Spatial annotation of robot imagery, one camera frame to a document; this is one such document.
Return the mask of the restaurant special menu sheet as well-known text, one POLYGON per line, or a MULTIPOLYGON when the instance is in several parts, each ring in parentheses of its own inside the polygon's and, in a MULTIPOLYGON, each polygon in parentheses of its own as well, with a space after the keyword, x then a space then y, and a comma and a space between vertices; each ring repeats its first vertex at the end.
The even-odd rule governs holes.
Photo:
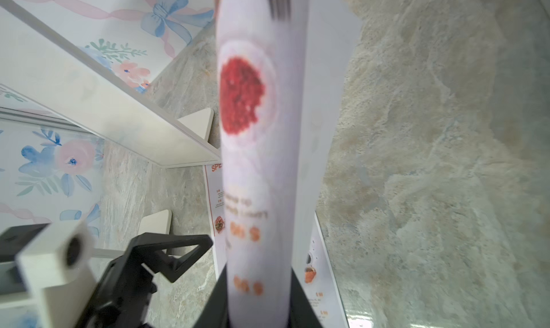
POLYGON ((360 30, 344 0, 218 0, 230 327, 289 326, 360 30))

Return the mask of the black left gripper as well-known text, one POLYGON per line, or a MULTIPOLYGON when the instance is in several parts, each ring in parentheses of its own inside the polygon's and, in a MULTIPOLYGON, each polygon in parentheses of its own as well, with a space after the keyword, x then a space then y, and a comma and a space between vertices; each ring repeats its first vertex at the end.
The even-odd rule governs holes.
POLYGON ((97 284, 76 327, 150 327, 146 322, 158 288, 155 274, 175 283, 213 246, 207 234, 144 233, 112 260, 97 284))

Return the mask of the white narrow rack front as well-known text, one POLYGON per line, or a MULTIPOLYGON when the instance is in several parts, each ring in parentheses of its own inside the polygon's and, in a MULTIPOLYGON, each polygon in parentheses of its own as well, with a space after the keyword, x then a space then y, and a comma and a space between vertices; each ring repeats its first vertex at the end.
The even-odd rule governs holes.
POLYGON ((221 160, 204 137, 14 0, 1 0, 1 84, 158 166, 221 160))

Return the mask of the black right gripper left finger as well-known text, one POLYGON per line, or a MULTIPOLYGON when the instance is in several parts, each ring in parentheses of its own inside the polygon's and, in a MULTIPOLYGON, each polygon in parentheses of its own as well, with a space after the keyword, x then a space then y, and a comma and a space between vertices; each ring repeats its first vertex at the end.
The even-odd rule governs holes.
POLYGON ((226 266, 193 328, 228 328, 229 305, 226 266))

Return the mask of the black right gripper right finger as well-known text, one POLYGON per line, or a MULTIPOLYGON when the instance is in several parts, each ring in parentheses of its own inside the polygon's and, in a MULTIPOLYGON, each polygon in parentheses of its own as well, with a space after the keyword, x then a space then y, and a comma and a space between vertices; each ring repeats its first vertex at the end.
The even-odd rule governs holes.
POLYGON ((289 327, 322 328, 295 272, 292 272, 291 281, 289 327))

